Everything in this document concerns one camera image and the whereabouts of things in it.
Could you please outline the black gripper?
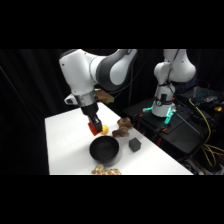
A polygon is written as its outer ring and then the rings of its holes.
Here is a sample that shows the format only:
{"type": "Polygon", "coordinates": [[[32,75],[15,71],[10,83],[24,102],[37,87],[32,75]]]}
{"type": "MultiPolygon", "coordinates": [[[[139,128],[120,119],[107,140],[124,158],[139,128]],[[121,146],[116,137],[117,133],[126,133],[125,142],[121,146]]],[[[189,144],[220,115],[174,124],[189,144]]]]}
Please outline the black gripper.
{"type": "Polygon", "coordinates": [[[101,132],[102,131],[102,122],[99,120],[98,116],[97,116],[97,112],[98,112],[98,105],[96,102],[94,102],[91,105],[88,106],[84,106],[81,108],[82,112],[84,115],[86,115],[90,121],[88,123],[90,130],[94,130],[94,127],[96,129],[97,132],[101,132]]]}

